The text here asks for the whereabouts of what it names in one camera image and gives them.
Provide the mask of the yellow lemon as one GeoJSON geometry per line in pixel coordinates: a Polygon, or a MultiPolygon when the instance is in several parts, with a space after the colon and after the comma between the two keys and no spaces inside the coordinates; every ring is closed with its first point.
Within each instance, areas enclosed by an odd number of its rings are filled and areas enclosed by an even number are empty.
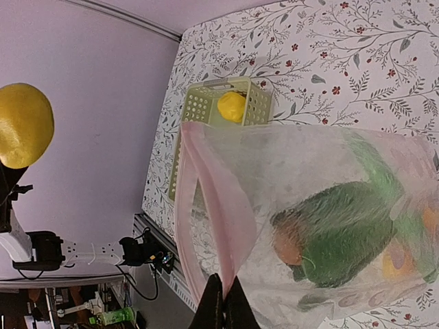
{"type": "Polygon", "coordinates": [[[236,92],[227,92],[218,99],[217,109],[223,119],[241,123],[246,109],[246,98],[236,92]]]}

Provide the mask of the orange yellow mango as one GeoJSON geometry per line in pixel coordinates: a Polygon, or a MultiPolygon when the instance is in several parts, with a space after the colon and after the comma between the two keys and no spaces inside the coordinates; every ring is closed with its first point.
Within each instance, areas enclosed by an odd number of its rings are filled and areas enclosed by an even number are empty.
{"type": "Polygon", "coordinates": [[[402,280],[420,276],[433,283],[438,278],[438,210],[426,206],[422,211],[401,214],[393,222],[394,238],[386,247],[383,277],[402,280]]]}

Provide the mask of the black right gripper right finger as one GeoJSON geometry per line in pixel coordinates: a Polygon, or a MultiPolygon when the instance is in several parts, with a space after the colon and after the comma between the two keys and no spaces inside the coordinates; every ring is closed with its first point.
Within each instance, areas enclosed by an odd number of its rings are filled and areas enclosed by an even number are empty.
{"type": "Polygon", "coordinates": [[[236,277],[223,302],[225,329],[260,329],[247,297],[236,277]]]}

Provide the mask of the clear zip top bag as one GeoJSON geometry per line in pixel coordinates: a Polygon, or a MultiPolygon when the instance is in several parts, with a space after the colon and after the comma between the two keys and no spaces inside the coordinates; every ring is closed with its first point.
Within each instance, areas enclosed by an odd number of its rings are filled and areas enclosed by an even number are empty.
{"type": "Polygon", "coordinates": [[[175,239],[207,291],[262,328],[316,328],[438,282],[438,155],[423,139],[317,125],[180,129],[175,239]]]}

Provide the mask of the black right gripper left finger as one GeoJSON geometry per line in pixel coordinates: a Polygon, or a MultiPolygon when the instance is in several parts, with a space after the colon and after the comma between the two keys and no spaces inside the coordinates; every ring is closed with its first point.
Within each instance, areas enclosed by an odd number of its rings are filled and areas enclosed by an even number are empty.
{"type": "Polygon", "coordinates": [[[222,281],[217,274],[209,276],[190,329],[222,329],[224,327],[222,281]]]}

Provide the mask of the green white bok choy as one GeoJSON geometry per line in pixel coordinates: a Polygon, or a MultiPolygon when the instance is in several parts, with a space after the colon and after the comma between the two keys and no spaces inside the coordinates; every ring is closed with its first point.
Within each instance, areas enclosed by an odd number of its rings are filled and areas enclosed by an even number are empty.
{"type": "Polygon", "coordinates": [[[394,235],[390,209],[372,184],[348,182],[326,188],[277,212],[274,230],[295,225],[302,263],[287,265],[295,282],[337,288],[351,281],[385,249],[394,235]]]}

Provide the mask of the brown shiitake mushroom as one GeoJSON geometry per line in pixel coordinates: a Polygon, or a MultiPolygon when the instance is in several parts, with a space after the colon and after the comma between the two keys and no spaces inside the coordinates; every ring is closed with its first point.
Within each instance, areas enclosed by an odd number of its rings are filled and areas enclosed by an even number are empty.
{"type": "Polygon", "coordinates": [[[274,230],[273,248],[286,265],[299,266],[302,263],[302,242],[295,225],[282,224],[274,230]]]}

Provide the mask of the pale green plastic basket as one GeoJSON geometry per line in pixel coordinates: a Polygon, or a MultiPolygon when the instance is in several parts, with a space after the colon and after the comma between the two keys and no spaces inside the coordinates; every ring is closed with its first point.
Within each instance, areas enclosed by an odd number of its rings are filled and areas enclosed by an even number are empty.
{"type": "Polygon", "coordinates": [[[272,94],[263,90],[249,77],[234,77],[192,84],[188,87],[181,121],[197,121],[213,127],[265,125],[271,116],[272,94]],[[220,98],[234,92],[245,99],[239,123],[226,120],[217,109],[220,98]]]}

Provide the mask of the light green cucumber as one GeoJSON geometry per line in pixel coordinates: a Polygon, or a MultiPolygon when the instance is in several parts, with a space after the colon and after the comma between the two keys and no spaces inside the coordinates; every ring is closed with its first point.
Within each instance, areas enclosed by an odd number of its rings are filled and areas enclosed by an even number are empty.
{"type": "Polygon", "coordinates": [[[416,137],[348,131],[344,138],[373,188],[390,209],[390,220],[401,214],[438,208],[438,181],[433,149],[416,137]]]}

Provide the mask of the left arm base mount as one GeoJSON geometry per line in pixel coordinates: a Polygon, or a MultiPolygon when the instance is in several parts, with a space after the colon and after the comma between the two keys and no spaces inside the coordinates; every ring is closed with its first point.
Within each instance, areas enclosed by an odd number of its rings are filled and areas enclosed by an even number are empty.
{"type": "Polygon", "coordinates": [[[174,254],[152,234],[150,227],[146,227],[136,238],[122,238],[119,244],[123,250],[121,265],[153,265],[157,271],[164,270],[167,274],[174,269],[174,254]]]}

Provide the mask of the yellow green pear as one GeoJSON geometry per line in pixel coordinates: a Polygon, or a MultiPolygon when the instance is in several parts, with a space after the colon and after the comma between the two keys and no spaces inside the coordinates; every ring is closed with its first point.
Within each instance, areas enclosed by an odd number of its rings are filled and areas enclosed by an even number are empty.
{"type": "Polygon", "coordinates": [[[34,164],[54,136],[54,114],[36,87],[9,84],[1,88],[1,163],[11,169],[34,164]]]}

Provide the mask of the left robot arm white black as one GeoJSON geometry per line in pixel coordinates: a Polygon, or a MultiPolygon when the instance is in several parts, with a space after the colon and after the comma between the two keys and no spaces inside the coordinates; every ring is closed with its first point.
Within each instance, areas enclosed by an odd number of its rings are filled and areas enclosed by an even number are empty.
{"type": "Polygon", "coordinates": [[[19,185],[26,171],[26,168],[10,169],[1,165],[1,246],[12,260],[14,269],[57,271],[79,263],[140,264],[139,242],[132,237],[98,245],[64,240],[50,231],[25,232],[16,218],[13,202],[20,194],[33,189],[32,185],[19,185]]]}

